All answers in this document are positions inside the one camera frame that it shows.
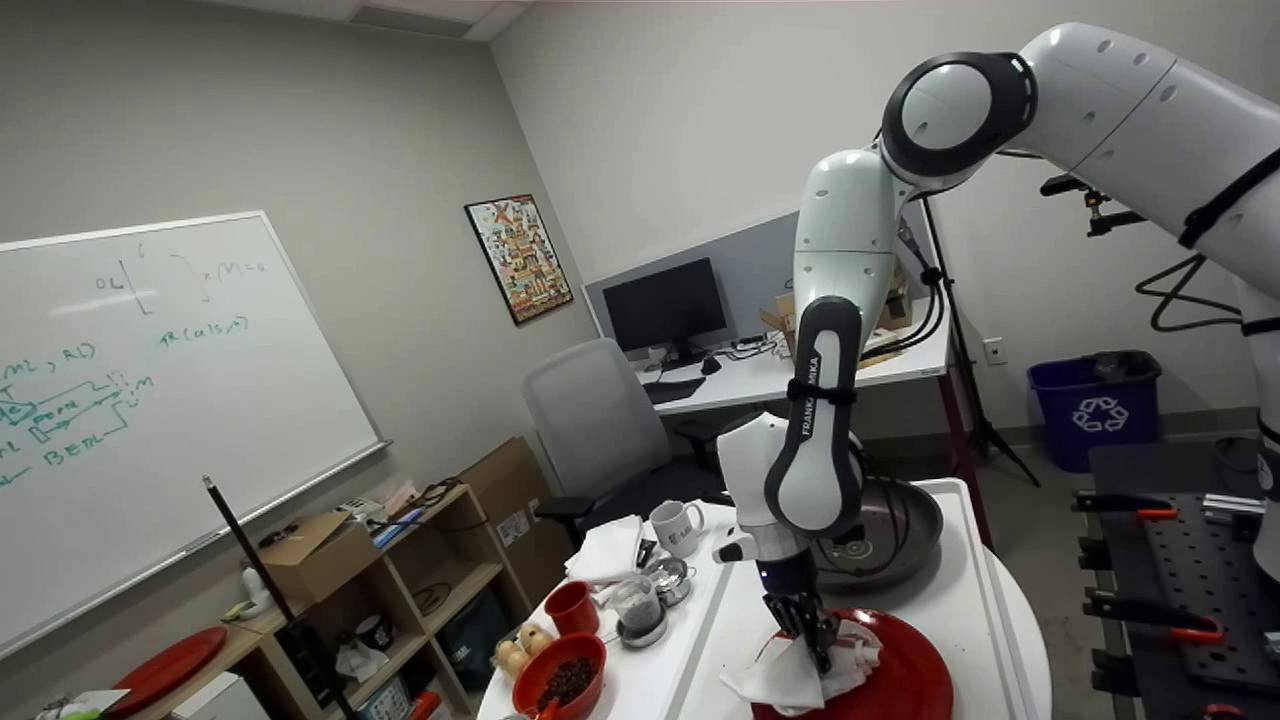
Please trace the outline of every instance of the whiteboard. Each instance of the whiteboard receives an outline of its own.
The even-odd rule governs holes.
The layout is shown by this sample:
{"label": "whiteboard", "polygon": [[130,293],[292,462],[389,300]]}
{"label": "whiteboard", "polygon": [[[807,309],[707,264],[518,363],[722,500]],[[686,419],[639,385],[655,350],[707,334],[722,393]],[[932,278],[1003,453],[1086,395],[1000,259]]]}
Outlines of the whiteboard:
{"label": "whiteboard", "polygon": [[375,447],[265,211],[0,243],[0,657]]}

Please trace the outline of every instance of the red bowl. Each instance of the red bowl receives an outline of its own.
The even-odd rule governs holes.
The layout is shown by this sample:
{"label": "red bowl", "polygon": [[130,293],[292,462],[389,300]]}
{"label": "red bowl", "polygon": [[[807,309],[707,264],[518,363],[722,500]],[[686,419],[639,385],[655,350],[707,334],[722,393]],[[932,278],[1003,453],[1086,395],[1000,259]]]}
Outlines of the red bowl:
{"label": "red bowl", "polygon": [[[517,680],[511,687],[511,704],[518,714],[556,714],[556,720],[587,720],[591,709],[599,704],[602,691],[602,643],[599,635],[561,635],[553,640]],[[587,684],[561,701],[556,709],[548,709],[548,691],[553,691],[553,676],[570,672],[570,668],[587,668]]]}

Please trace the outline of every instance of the white wall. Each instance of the white wall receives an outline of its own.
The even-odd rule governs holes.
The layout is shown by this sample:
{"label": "white wall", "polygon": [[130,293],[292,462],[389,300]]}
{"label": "white wall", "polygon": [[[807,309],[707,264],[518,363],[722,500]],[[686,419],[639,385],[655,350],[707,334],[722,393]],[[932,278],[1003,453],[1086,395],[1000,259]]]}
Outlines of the white wall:
{"label": "white wall", "polygon": [[[792,211],[807,167],[862,145],[897,81],[937,51],[1021,46],[1059,18],[1112,24],[1280,97],[1267,0],[828,0],[540,3],[497,45],[518,126],[587,278]],[[1132,282],[1180,253],[1151,229],[1083,241],[1076,200],[1039,200],[1047,164],[986,164],[942,197],[942,243],[994,425],[1028,425],[1022,369],[1147,349],[1162,408],[1243,408],[1236,330],[1156,334]],[[880,400],[889,430],[937,426],[932,393]]]}
{"label": "white wall", "polygon": [[[443,481],[528,430],[525,369],[591,334],[582,302],[517,327],[462,218],[468,200],[543,197],[485,46],[201,3],[6,0],[0,97],[0,241],[235,207],[273,217],[393,439],[304,506],[389,476]],[[30,550],[54,540],[49,520]],[[113,684],[216,622],[240,596],[235,559],[229,544],[201,550],[0,658],[0,714]]]}

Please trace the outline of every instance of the framed picture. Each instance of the framed picture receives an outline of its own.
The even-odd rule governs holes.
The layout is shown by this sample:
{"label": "framed picture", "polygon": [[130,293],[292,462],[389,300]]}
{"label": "framed picture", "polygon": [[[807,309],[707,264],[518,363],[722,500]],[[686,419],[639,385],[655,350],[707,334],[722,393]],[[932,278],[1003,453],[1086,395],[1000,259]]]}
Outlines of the framed picture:
{"label": "framed picture", "polygon": [[531,197],[497,197],[462,207],[517,323],[570,302],[568,275]]}

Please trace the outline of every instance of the cardboard box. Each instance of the cardboard box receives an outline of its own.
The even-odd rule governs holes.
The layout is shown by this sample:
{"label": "cardboard box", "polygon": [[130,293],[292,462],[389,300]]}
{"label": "cardboard box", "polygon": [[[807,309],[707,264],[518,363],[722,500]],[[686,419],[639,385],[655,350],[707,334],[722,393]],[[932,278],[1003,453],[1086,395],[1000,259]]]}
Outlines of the cardboard box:
{"label": "cardboard box", "polygon": [[375,559],[368,532],[349,513],[321,513],[259,555],[292,604],[321,604]]}
{"label": "cardboard box", "polygon": [[491,528],[528,604],[540,604],[570,555],[568,532],[556,520],[534,520],[531,506],[548,496],[548,476],[525,437],[502,439],[460,472]]}

